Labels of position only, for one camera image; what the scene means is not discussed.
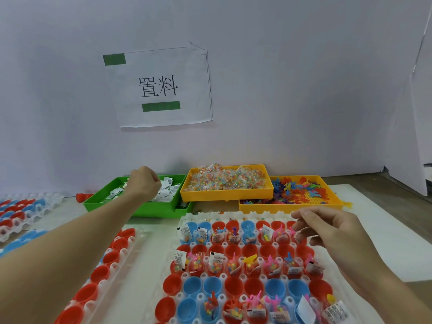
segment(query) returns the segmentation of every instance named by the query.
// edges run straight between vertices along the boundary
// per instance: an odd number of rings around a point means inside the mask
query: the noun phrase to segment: green tray
[[[133,217],[164,217],[164,218],[180,218],[186,213],[191,212],[193,209],[193,202],[189,202],[186,209],[176,208],[181,200],[180,190],[186,179],[186,175],[158,175],[159,179],[172,178],[173,185],[180,184],[180,189],[174,195],[171,202],[146,202],[134,213]],[[106,198],[110,195],[110,191],[117,187],[123,187],[124,183],[127,182],[128,177],[117,177],[110,183],[105,185],[101,190],[91,196],[89,199],[84,201],[84,207],[87,211],[92,211],[100,206],[105,205],[107,202]]]

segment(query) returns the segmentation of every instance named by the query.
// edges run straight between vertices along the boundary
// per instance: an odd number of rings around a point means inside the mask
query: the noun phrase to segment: person's right hand
[[[300,242],[327,249],[340,272],[365,300],[368,300],[384,276],[394,274],[386,266],[358,217],[350,212],[323,206],[302,208],[291,214]]]
[[[153,170],[147,166],[141,166],[131,172],[124,194],[137,196],[144,203],[152,200],[158,194],[161,185],[158,175]]]

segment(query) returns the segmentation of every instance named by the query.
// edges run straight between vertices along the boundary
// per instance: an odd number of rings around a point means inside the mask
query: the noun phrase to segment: yellow plastic bin
[[[293,182],[299,182],[302,177],[305,177],[309,182],[316,182],[321,185],[321,187],[325,188],[327,191],[328,200],[324,200],[319,197],[309,197],[306,196],[309,200],[308,203],[302,203],[302,204],[296,204],[296,205],[273,205],[273,204],[252,204],[252,205],[245,205],[240,203],[241,200],[238,201],[238,208],[241,212],[244,212],[245,214],[248,214],[250,212],[256,212],[257,214],[262,214],[265,211],[268,211],[272,214],[276,214],[278,211],[282,211],[286,214],[289,214],[292,211],[295,211],[300,208],[309,207],[309,206],[324,206],[324,207],[332,207],[336,209],[342,209],[343,208],[343,202],[334,194],[334,192],[328,187],[328,185],[324,182],[324,180],[317,175],[299,175],[299,176],[289,176],[289,175],[283,175],[283,176],[270,176],[271,180],[275,180],[277,178],[290,178]],[[242,198],[242,200],[250,200],[251,198]]]
[[[273,184],[267,169],[263,164],[243,165],[251,169],[260,169],[264,174],[264,187],[262,189],[238,189],[238,190],[216,190],[216,191],[185,191],[189,185],[192,174],[199,171],[198,168],[191,168],[187,174],[185,183],[181,187],[181,199],[183,201],[215,201],[215,200],[240,200],[240,199],[271,199],[273,197]],[[237,166],[222,166],[224,169],[237,169]]]

